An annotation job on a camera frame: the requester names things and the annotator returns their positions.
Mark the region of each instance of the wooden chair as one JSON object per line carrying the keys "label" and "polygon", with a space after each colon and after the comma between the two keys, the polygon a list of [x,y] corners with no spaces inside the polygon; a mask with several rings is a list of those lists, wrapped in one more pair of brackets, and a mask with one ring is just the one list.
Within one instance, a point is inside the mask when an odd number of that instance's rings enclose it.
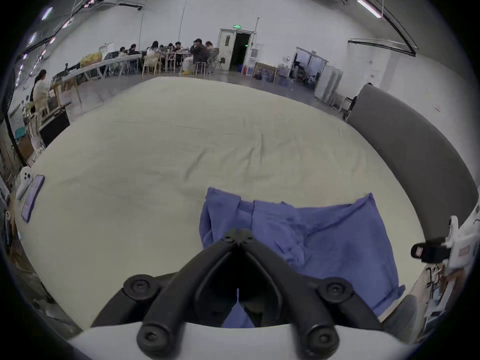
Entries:
{"label": "wooden chair", "polygon": [[45,117],[50,113],[50,108],[46,97],[34,101],[33,106],[35,107],[35,113],[41,114],[40,117]]}
{"label": "wooden chair", "polygon": [[25,128],[28,136],[30,137],[30,141],[32,142],[32,146],[34,151],[36,152],[37,157],[45,151],[45,143],[42,140],[42,136],[40,135],[40,127],[42,126],[42,116],[39,112],[35,112],[32,115],[29,113],[27,114],[27,118],[24,119]]}
{"label": "wooden chair", "polygon": [[157,73],[157,66],[159,64],[159,57],[145,57],[145,62],[143,63],[143,70],[141,71],[141,80],[144,80],[145,69],[147,69],[147,74],[150,71],[150,68],[153,67],[153,74]]}

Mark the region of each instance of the stool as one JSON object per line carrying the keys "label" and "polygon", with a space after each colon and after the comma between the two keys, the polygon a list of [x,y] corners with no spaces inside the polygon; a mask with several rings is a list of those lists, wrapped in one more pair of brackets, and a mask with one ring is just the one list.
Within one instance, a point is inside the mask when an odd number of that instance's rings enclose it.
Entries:
{"label": "stool", "polygon": [[193,71],[193,74],[196,76],[198,75],[198,69],[200,67],[200,75],[203,73],[205,76],[205,69],[207,68],[207,63],[204,61],[197,61],[195,63],[195,70]]}

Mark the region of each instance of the bed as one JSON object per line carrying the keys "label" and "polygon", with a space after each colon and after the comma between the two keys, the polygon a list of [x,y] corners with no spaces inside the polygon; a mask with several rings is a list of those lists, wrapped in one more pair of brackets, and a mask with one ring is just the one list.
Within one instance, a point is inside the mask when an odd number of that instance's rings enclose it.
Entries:
{"label": "bed", "polygon": [[201,251],[209,186],[295,207],[371,192],[407,293],[424,267],[410,257],[424,240],[417,213],[369,141],[325,112],[240,85],[146,81],[72,123],[32,170],[45,184],[30,222],[16,218],[21,242],[82,329],[129,276],[176,272]]}

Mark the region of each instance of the white device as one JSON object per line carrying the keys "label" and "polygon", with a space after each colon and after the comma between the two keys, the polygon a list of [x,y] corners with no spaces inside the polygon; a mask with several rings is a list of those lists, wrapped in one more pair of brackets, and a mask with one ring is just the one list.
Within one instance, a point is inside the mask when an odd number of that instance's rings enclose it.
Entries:
{"label": "white device", "polygon": [[16,198],[20,200],[33,181],[33,173],[29,166],[24,166],[20,171],[20,185],[18,186]]}
{"label": "white device", "polygon": [[443,261],[446,275],[457,268],[465,268],[468,272],[477,255],[480,240],[480,187],[477,190],[477,205],[461,227],[459,228],[456,216],[450,218],[450,233],[443,244],[450,248],[450,257]]}

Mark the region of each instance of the gray floor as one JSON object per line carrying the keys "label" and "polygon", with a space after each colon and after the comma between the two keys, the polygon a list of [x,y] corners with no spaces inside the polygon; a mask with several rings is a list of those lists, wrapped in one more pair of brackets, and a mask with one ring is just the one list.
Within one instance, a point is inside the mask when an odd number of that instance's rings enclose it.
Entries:
{"label": "gray floor", "polygon": [[[190,75],[178,76],[178,74],[173,73],[162,73],[156,75],[145,75],[144,81],[159,76],[176,76],[180,79],[195,78]],[[277,84],[274,85],[271,82],[252,79],[251,77],[243,76],[238,72],[227,71],[215,71],[211,75],[201,77],[199,76],[196,78],[221,81],[225,83],[238,84],[240,86],[259,89],[261,91],[270,92],[275,95],[299,101],[338,118],[341,118],[342,116],[342,114],[339,113],[336,109],[315,98],[313,90],[308,89],[300,83],[293,83],[291,87],[284,87]],[[70,122],[72,123],[83,114],[101,106],[103,102],[107,99],[114,97],[125,89],[141,83],[141,75],[123,75],[121,77],[113,76],[101,80],[87,81],[80,84],[78,87],[81,103],[78,99],[75,89],[72,89],[69,92],[62,93],[61,101],[62,103],[68,101],[72,102],[67,107],[67,114]]]}

